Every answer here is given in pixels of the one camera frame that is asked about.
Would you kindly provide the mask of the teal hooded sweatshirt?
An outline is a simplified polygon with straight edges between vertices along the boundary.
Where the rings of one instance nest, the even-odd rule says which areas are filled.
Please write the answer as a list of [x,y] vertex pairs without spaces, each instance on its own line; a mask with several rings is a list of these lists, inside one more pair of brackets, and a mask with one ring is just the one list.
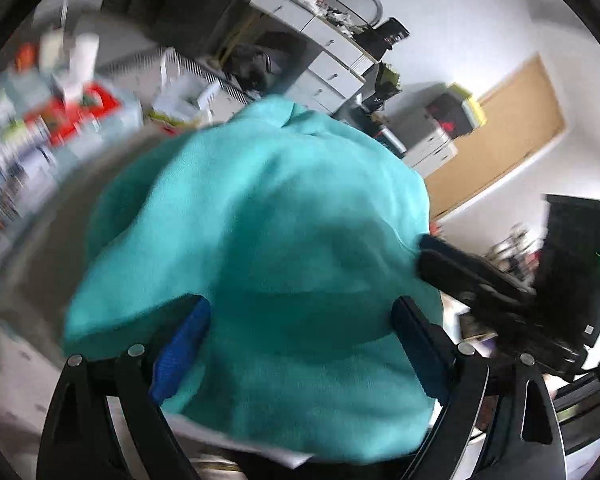
[[434,402],[393,333],[429,231],[422,177],[367,134],[282,96],[140,156],[102,193],[67,353],[117,356],[210,304],[164,407],[232,440],[369,464],[413,452]]

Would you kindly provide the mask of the black box on dresser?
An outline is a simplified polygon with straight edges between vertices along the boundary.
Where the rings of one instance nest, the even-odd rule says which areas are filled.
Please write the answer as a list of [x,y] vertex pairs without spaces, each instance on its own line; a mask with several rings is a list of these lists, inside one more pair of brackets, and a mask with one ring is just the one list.
[[410,36],[410,31],[396,18],[388,18],[376,27],[366,27],[357,32],[354,41],[379,62],[398,42]]

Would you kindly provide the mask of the wooden door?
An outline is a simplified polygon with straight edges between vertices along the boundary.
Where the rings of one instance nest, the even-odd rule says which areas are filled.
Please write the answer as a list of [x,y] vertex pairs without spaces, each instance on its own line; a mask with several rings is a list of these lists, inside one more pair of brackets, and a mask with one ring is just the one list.
[[539,55],[492,89],[480,105],[486,124],[456,139],[457,155],[425,179],[432,220],[490,188],[566,128]]

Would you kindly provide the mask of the shoe rack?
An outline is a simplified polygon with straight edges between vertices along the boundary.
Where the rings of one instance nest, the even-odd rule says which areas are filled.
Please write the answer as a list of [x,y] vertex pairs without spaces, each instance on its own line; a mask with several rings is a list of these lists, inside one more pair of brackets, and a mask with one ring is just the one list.
[[543,242],[528,226],[517,223],[508,235],[486,252],[486,260],[505,274],[530,284],[539,265]]

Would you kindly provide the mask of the white drawer dresser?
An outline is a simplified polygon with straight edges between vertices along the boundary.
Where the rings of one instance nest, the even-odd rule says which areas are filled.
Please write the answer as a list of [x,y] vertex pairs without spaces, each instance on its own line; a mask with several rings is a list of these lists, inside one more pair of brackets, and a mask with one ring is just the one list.
[[302,51],[280,82],[284,96],[311,110],[335,114],[365,84],[377,61],[353,39],[294,0],[246,0],[285,27]]

